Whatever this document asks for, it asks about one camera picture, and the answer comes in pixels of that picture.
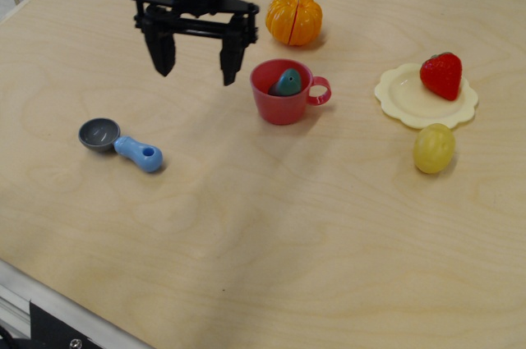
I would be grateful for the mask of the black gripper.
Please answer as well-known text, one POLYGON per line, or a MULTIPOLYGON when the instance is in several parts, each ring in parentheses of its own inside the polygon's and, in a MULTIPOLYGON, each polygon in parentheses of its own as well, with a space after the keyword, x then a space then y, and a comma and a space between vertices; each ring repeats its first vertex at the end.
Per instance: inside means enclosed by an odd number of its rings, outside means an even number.
POLYGON ((173 34, 222 39, 219 54, 224 85, 241 69, 247 44, 257 41, 259 7, 243 0, 133 0, 135 26, 145 42, 155 70, 167 76, 175 65, 173 34))

